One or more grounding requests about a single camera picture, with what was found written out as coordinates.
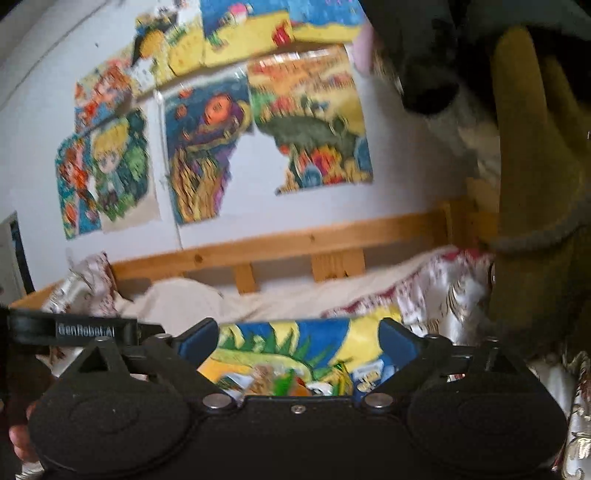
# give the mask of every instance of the drawing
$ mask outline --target drawing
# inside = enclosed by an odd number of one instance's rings
[[[287,0],[294,38],[347,43],[361,31],[365,16],[359,0]]]
[[[199,372],[245,395],[354,395],[360,400],[404,365],[382,352],[382,317],[223,325]]]
[[[76,84],[76,133],[88,131],[114,116],[131,95],[131,46],[117,52]]]
[[[177,223],[217,217],[236,143],[252,131],[246,76],[189,87],[168,98],[165,128]]]
[[[199,0],[175,0],[135,20],[136,37],[130,74],[134,95],[201,67],[203,27]]]
[[[343,47],[253,61],[248,76],[256,124],[289,157],[277,194],[372,181],[361,102]]]
[[[144,114],[135,109],[92,134],[96,200],[105,232],[160,218],[144,129]]]
[[[89,191],[89,150],[88,138],[74,135],[64,140],[57,152],[57,191],[68,240],[101,229],[96,200]]]
[[[246,59],[293,41],[285,0],[202,0],[201,6],[207,66]]]

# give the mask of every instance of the black fabric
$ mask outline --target black fabric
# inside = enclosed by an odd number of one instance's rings
[[[591,0],[362,0],[386,46],[410,111],[442,111],[465,83],[494,113],[489,54],[513,25],[565,67],[578,99],[591,96]]]

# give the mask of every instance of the wooden bed frame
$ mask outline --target wooden bed frame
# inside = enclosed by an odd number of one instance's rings
[[[150,282],[184,277],[205,268],[230,267],[241,294],[258,291],[254,262],[309,256],[316,282],[365,273],[364,248],[413,239],[429,247],[453,244],[477,247],[496,235],[498,214],[478,212],[467,198],[444,202],[437,210],[394,218],[365,220],[303,231],[248,238],[237,242],[137,258],[112,265],[117,282]],[[39,309],[56,284],[16,301],[16,308]]]

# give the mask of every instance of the pillow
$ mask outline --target pillow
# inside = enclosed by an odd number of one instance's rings
[[[116,316],[115,279],[107,254],[91,255],[72,268],[41,309],[53,313]]]
[[[474,250],[435,255],[388,290],[328,310],[322,317],[365,316],[384,307],[398,308],[402,324],[416,335],[435,333],[457,345],[472,345],[483,315],[479,306],[490,295],[492,262],[491,255]]]

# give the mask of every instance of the blonde cartoon character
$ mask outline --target blonde cartoon character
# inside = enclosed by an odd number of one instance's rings
[[[178,13],[161,9],[156,17],[142,15],[136,19],[136,37],[131,62],[131,76],[144,93],[155,85],[154,59],[166,45],[166,33],[175,27]]]
[[[127,149],[129,138],[129,124],[126,119],[118,122],[98,134],[93,141],[92,156],[98,169],[96,175],[96,189],[99,194],[99,204],[103,210],[117,204],[125,193],[125,186],[117,168]]]

